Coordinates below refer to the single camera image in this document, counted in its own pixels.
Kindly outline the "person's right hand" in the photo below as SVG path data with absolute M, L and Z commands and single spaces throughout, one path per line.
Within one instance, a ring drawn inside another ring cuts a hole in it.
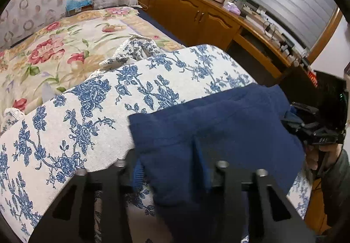
M 316 170 L 318 168 L 319 153 L 321 151 L 329 154 L 327 162 L 324 165 L 325 168 L 329 168 L 336 163 L 341 154 L 342 146 L 341 144 L 321 145 L 318 147 L 306 146 L 306 163 L 310 169 Z

